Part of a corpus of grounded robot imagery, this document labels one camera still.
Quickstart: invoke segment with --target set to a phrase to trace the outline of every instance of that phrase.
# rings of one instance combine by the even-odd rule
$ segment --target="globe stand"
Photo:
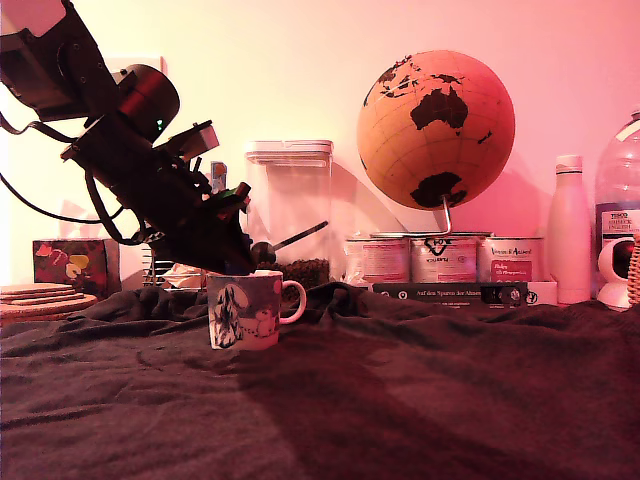
[[[431,237],[443,237],[451,233],[451,212],[449,209],[449,202],[447,197],[440,197],[442,200],[442,210],[444,211],[444,218],[447,222],[447,228],[443,231],[434,232],[378,232],[372,233],[371,236],[375,238],[431,238]]]

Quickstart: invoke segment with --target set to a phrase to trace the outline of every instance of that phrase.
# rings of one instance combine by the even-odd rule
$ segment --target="cork globe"
[[[367,94],[357,127],[371,181],[407,207],[475,198],[500,175],[515,135],[513,104],[484,63],[434,50],[405,57]]]

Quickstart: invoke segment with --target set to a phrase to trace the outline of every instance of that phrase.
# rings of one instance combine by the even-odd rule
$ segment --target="wall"
[[[161,140],[212,119],[221,146],[205,160],[227,163],[229,185],[245,179],[249,140],[333,140],[338,236],[436,225],[433,214],[395,205],[372,186],[355,143],[362,99],[407,54],[450,49],[476,57],[498,74],[513,100],[516,139],[509,162],[487,191],[453,210],[456,230],[544,234],[555,157],[584,155],[592,199],[598,157],[640,101],[640,62],[631,41],[640,18],[637,0],[74,3],[105,57],[165,58],[182,107]],[[2,111],[16,126],[34,119],[3,95]],[[58,123],[71,135],[80,128]],[[66,200],[92,211],[82,170],[62,163],[61,144],[35,132],[0,138],[7,152],[2,172],[30,200],[57,211]],[[31,281],[31,240],[57,236],[59,226],[4,191],[0,202],[6,235],[0,284]],[[112,199],[106,203],[115,209]],[[120,222],[133,233],[131,218]],[[131,277],[139,252],[125,247],[123,256],[123,276]]]

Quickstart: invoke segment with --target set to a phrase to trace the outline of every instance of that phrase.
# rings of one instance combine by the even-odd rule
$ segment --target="spoon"
[[[297,233],[293,237],[287,238],[275,245],[271,245],[269,242],[258,242],[251,247],[251,257],[256,263],[276,263],[277,250],[280,250],[282,247],[286,247],[287,245],[291,245],[293,242],[297,242],[318,230],[322,230],[327,225],[329,225],[329,222],[325,220],[324,222],[308,228],[304,232]]]

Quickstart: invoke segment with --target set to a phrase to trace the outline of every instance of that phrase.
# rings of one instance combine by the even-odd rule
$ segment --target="black cable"
[[[87,190],[89,191],[89,197],[91,197],[91,201],[93,202],[93,207],[96,209],[98,217],[102,220],[102,225],[107,230],[107,233],[111,238],[122,245],[140,245],[142,243],[142,239],[146,236],[146,225],[144,224],[142,217],[136,213],[136,218],[138,219],[138,223],[140,223],[140,231],[131,238],[124,238],[118,230],[118,227],[116,227],[116,224],[113,223],[111,218],[109,218],[107,209],[105,208],[104,203],[102,203],[102,198],[100,198],[100,193],[96,187],[93,173],[88,168],[85,169],[84,179],[87,184]]]
[[[43,210],[42,208],[37,207],[36,205],[31,203],[29,200],[24,198],[22,195],[20,195],[17,192],[17,190],[11,186],[9,181],[6,178],[4,178],[4,176],[2,175],[1,172],[0,172],[0,180],[2,181],[2,183],[4,183],[5,187],[7,187],[7,189],[9,189],[9,191],[15,195],[15,197],[18,200],[20,200],[22,203],[24,203],[27,207],[32,208],[36,212],[41,213],[43,215],[46,215],[47,217],[55,218],[56,220],[63,220],[65,222],[87,223],[87,224],[91,224],[91,225],[102,223],[102,220],[100,220],[100,219],[87,220],[87,219],[83,219],[83,218],[65,217],[64,215],[57,215],[55,213],[47,212],[46,210]],[[118,209],[118,211],[116,213],[114,213],[113,215],[111,215],[109,218],[113,220],[118,215],[120,215],[123,210],[124,210],[124,207],[121,206]]]
[[[4,115],[2,115],[2,112],[0,112],[0,127],[4,128],[7,132],[11,133],[12,135],[22,135],[24,132],[27,131],[27,129],[33,128],[35,130],[38,130],[40,133],[43,133],[47,137],[53,138],[54,140],[57,140],[63,143],[73,143],[78,139],[77,137],[67,137],[66,135],[51,128],[49,125],[45,125],[44,123],[38,122],[38,121],[30,122],[22,130],[17,130],[11,126],[11,124],[7,121],[6,118],[4,118]]]

